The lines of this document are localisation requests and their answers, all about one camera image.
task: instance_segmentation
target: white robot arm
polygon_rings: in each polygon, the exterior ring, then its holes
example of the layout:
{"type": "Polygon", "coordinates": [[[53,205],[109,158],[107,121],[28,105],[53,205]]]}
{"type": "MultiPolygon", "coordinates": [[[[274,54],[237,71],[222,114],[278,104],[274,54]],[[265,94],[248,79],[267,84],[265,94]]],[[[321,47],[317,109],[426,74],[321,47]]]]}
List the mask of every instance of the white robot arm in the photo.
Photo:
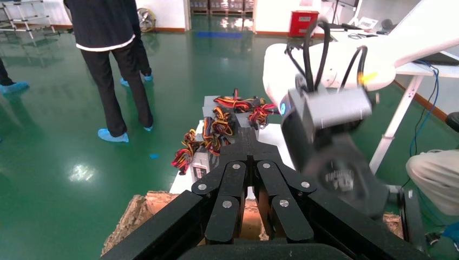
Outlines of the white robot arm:
{"type": "MultiPolygon", "coordinates": [[[[422,0],[389,34],[345,42],[331,42],[321,84],[339,88],[357,47],[365,45],[368,54],[364,77],[368,91],[389,85],[395,78],[396,68],[441,50],[459,44],[459,30],[455,28],[459,1],[422,0]]],[[[298,69],[284,53],[286,44],[274,44],[266,49],[263,84],[266,94],[278,107],[287,91],[295,87],[298,69]]],[[[314,80],[322,56],[323,44],[311,46],[310,63],[314,80]]],[[[292,50],[292,56],[304,69],[301,50],[292,50]]],[[[357,85],[357,62],[352,67],[345,88],[357,85]]]]}

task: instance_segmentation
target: blue cable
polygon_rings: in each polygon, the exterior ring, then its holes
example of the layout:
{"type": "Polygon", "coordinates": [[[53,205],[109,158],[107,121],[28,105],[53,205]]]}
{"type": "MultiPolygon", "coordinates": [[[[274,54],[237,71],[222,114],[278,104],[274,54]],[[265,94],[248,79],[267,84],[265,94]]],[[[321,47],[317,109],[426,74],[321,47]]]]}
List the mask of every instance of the blue cable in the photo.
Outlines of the blue cable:
{"type": "Polygon", "coordinates": [[[422,128],[424,127],[424,124],[425,122],[427,122],[427,119],[429,118],[430,114],[432,114],[432,111],[434,110],[435,108],[435,104],[437,103],[437,99],[438,99],[438,93],[440,92],[440,82],[438,80],[438,71],[436,71],[432,65],[430,65],[429,63],[425,62],[425,61],[421,61],[419,60],[420,63],[428,66],[430,69],[432,69],[432,71],[434,72],[434,75],[435,75],[435,79],[436,79],[436,82],[437,82],[437,92],[435,94],[435,99],[434,99],[434,103],[432,104],[432,108],[429,110],[429,113],[425,116],[424,118],[424,121],[422,121],[421,123],[421,126],[419,127],[418,131],[416,131],[416,134],[415,134],[415,137],[413,138],[413,140],[411,141],[411,145],[410,145],[410,157],[412,156],[411,154],[411,150],[413,148],[413,145],[415,144],[415,140],[416,140],[416,137],[419,136],[419,133],[421,132],[422,128]]]}
{"type": "MultiPolygon", "coordinates": [[[[432,69],[432,71],[434,72],[434,75],[435,75],[435,82],[436,82],[436,93],[435,93],[435,99],[434,99],[434,103],[432,104],[432,108],[429,110],[429,113],[425,116],[424,118],[424,121],[422,121],[421,123],[421,126],[419,127],[418,131],[416,131],[416,134],[415,134],[415,137],[413,138],[412,142],[411,142],[411,145],[410,145],[410,157],[412,156],[411,154],[411,150],[412,150],[412,147],[413,145],[415,144],[415,141],[416,141],[416,137],[419,135],[419,133],[421,132],[422,128],[424,127],[424,124],[425,122],[427,122],[427,119],[429,118],[430,114],[432,114],[432,111],[434,110],[435,108],[435,104],[437,103],[437,99],[438,99],[438,94],[440,92],[440,82],[438,80],[438,69],[436,68],[433,68],[431,64],[429,64],[428,62],[425,62],[425,61],[421,61],[419,60],[420,63],[428,66],[430,69],[432,69]]],[[[424,201],[424,198],[422,197],[422,192],[421,190],[419,189],[419,187],[417,188],[418,189],[418,193],[419,193],[419,197],[421,199],[421,202],[424,204],[424,206],[430,211],[430,213],[432,213],[432,215],[434,215],[444,226],[448,226],[446,224],[446,222],[434,211],[432,210],[428,205],[427,203],[424,201]]]]}

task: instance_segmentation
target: white stripe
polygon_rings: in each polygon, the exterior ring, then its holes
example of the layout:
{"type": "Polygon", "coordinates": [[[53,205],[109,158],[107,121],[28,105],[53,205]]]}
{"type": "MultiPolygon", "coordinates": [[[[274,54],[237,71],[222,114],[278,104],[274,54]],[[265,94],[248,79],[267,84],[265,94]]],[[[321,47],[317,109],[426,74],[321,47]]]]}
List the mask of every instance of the white stripe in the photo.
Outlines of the white stripe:
{"type": "Polygon", "coordinates": [[[125,43],[122,43],[120,45],[115,45],[115,46],[103,47],[103,48],[88,48],[88,47],[85,47],[85,46],[81,46],[78,43],[76,44],[76,47],[79,48],[79,49],[82,49],[82,50],[87,50],[87,51],[109,51],[109,50],[123,48],[123,47],[129,45],[134,40],[134,38],[135,38],[135,34],[132,34],[132,38],[129,41],[125,42],[125,43]]]}

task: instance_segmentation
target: red box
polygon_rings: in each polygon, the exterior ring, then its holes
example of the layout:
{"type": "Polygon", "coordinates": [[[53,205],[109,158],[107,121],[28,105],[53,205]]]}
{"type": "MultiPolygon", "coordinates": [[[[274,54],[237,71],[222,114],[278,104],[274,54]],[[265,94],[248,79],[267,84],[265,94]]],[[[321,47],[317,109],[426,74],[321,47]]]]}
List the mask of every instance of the red box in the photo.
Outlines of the red box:
{"type": "Polygon", "coordinates": [[[304,36],[309,25],[317,20],[317,11],[292,11],[289,37],[304,36]]]}

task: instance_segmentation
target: fan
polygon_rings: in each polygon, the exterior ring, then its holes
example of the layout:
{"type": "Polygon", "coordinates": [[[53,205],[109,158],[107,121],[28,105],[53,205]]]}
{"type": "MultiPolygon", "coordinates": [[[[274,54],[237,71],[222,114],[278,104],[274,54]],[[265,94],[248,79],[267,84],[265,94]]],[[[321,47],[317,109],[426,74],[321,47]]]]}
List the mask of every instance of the fan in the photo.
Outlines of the fan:
{"type": "Polygon", "coordinates": [[[139,9],[137,9],[137,15],[139,17],[140,30],[143,33],[155,30],[155,28],[156,28],[156,16],[154,15],[154,13],[151,10],[149,10],[147,8],[139,8],[139,9]]]}

